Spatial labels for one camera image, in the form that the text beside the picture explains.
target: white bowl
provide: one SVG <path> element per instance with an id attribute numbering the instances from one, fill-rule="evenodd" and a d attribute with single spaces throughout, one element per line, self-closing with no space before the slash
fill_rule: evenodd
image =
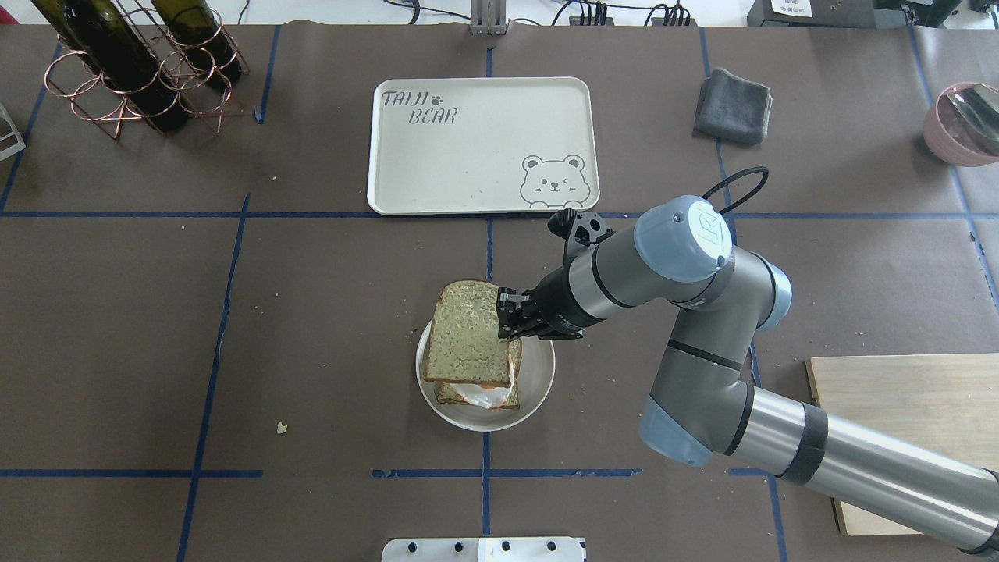
<path id="1" fill-rule="evenodd" d="M 487 410 L 468 404 L 440 404 L 437 401 L 432 382 L 424 380 L 424 354 L 427 342 L 431 339 L 431 325 L 427 324 L 417 345 L 417 385 L 424 399 L 439 416 L 452 425 L 469 431 L 500 431 L 513 427 L 530 417 L 541 406 L 541 402 L 551 390 L 555 379 L 555 348 L 550 341 L 537 338 L 520 338 L 523 354 L 520 357 L 520 373 L 516 377 L 520 387 L 520 408 L 518 410 Z"/>

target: light blue joint cap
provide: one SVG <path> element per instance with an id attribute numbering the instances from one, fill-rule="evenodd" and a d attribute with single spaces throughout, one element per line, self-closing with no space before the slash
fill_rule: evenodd
<path id="1" fill-rule="evenodd" d="M 770 274 L 773 275 L 773 308 L 770 310 L 770 316 L 759 328 L 756 328 L 757 332 L 765 332 L 776 326 L 777 322 L 783 320 L 784 316 L 787 316 L 787 311 L 791 309 L 791 280 L 779 267 L 766 260 L 763 262 L 770 268 Z"/>
<path id="2" fill-rule="evenodd" d="M 725 220 L 694 195 L 646 211 L 635 223 L 633 235 L 645 265 L 678 283 L 703 281 L 732 256 L 732 235 Z"/>
<path id="3" fill-rule="evenodd" d="M 704 466 L 711 458 L 711 451 L 680 427 L 651 396 L 645 401 L 638 435 L 653 451 L 674 461 Z"/>

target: white bracket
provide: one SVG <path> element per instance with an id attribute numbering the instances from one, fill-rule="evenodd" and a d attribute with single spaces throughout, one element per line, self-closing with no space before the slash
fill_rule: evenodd
<path id="1" fill-rule="evenodd" d="M 393 539 L 382 562 L 585 562 L 585 544 L 572 537 Z"/>
<path id="2" fill-rule="evenodd" d="M 472 0 L 472 34 L 506 34 L 506 0 Z"/>

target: wooden cutting board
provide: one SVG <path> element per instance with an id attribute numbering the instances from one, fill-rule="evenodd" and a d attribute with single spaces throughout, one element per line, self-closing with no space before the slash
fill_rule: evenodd
<path id="1" fill-rule="evenodd" d="M 999 354 L 812 357 L 812 396 L 831 414 L 974 466 L 999 469 Z M 916 534 L 834 501 L 844 535 Z"/>

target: brown table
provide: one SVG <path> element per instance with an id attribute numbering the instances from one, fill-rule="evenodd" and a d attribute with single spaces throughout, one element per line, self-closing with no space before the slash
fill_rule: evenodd
<path id="1" fill-rule="evenodd" d="M 842 537 L 827 498 L 646 448 L 665 303 L 556 344 L 526 422 L 448 425 L 413 375 L 438 290 L 529 288 L 559 241 L 543 217 L 380 217 L 365 187 L 372 93 L 406 77 L 584 80 L 596 210 L 618 227 L 766 165 L 733 226 L 795 304 L 744 374 L 809 400 L 813 355 L 999 351 L 999 169 L 955 170 L 920 140 L 930 93 L 999 83 L 999 34 L 232 33 L 253 70 L 237 95 L 263 123 L 135 126 L 115 144 L 40 91 L 54 34 L 0 27 L 0 97 L 29 144 L 0 162 L 0 558 L 378 560 L 392 537 L 551 534 L 585 537 L 590 560 L 966 559 L 921 536 Z M 691 134 L 712 67 L 772 89 L 763 145 Z"/>

